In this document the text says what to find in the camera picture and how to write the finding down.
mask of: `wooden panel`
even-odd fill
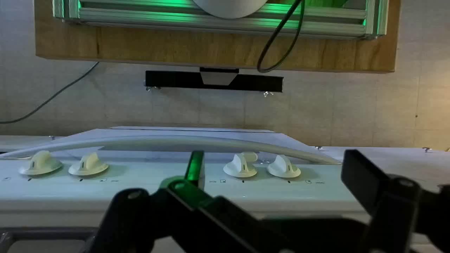
[[[215,67],[256,67],[267,40],[261,35],[87,26],[52,18],[52,0],[35,0],[36,54]],[[302,37],[280,68],[393,71],[399,0],[391,0],[388,35],[375,40]],[[275,61],[291,37],[280,37],[265,61]]]

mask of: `wall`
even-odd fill
[[[0,133],[69,134],[114,125],[236,126],[282,130],[309,144],[450,147],[448,0],[402,0],[392,74],[274,71],[285,92],[152,89],[149,68],[101,63],[42,111]],[[0,120],[36,106],[93,61],[33,56],[32,0],[0,0]]]

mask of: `black cable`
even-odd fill
[[[52,99],[55,99],[60,92],[63,92],[64,89],[67,89],[69,87],[74,85],[76,82],[78,82],[80,80],[83,80],[85,75],[88,75],[97,66],[100,64],[100,61],[97,61],[94,66],[91,66],[84,74],[81,74],[80,77],[77,77],[74,81],[66,84],[64,87],[62,87],[60,89],[57,89],[55,94],[52,94],[52,96],[49,96],[48,99],[45,99],[40,105],[38,105],[35,109],[29,111],[28,113],[11,119],[11,120],[0,120],[0,123],[15,123],[19,120],[24,120],[29,116],[32,116],[35,112],[38,112],[42,106],[45,106],[48,102],[50,102]]]
[[[301,32],[301,26],[303,23],[303,16],[305,16],[305,1],[306,0],[295,0],[295,2],[291,5],[291,8],[288,9],[288,12],[285,14],[285,16],[281,19],[281,22],[278,23],[277,29],[271,33],[271,36],[268,37],[261,54],[258,56],[258,60],[257,60],[257,70],[260,73],[267,73],[267,71],[271,71],[274,70],[275,67],[278,67],[285,59],[287,56],[292,52],[296,40],[298,40],[298,36],[299,36],[299,32]],[[301,4],[301,9],[299,9],[299,18],[298,18],[298,26],[296,26],[296,30],[295,30],[295,36],[289,44],[289,47],[285,50],[285,53],[281,56],[281,59],[278,61],[275,61],[274,64],[271,64],[270,67],[267,68],[263,68],[261,64],[265,59],[265,54],[268,52],[268,49],[271,47],[273,42],[275,40],[275,37],[278,36],[278,33],[281,32],[281,29],[284,28],[285,22],[292,16],[294,11],[296,9],[296,7]]]

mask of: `stove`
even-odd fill
[[[191,150],[205,151],[199,186],[212,196],[226,196],[256,217],[339,215],[368,220],[340,181],[344,148],[312,147],[284,133],[242,129],[119,126],[56,137],[36,147],[0,154],[0,229],[84,229],[84,238],[88,238],[118,191],[138,186],[154,192],[161,179],[185,172]],[[358,148],[386,172],[412,177],[427,189],[437,189],[450,179],[450,156],[444,151]],[[38,177],[19,174],[38,150],[49,150],[62,167]],[[108,164],[105,171],[90,177],[69,172],[91,153]],[[249,165],[256,175],[225,172],[223,168],[243,157],[237,156],[242,153],[254,156]],[[268,171],[280,154],[301,170],[299,177],[281,178]],[[83,248],[80,238],[66,244],[69,241],[73,248]],[[423,237],[415,241],[426,244]],[[10,248],[26,251],[35,248],[35,243],[22,240]],[[43,251],[60,251],[57,243],[50,247],[43,243],[43,247]],[[170,238],[156,244],[156,251],[175,250],[180,248]]]

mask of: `black device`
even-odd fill
[[[405,177],[384,174],[357,150],[347,150],[341,181],[371,215],[368,224],[344,217],[257,220],[230,201],[198,188],[202,151],[184,177],[167,178],[154,193],[118,192],[90,247],[91,253],[147,253],[171,236],[185,251],[385,251],[409,250],[413,231],[450,251],[450,185],[429,192]]]

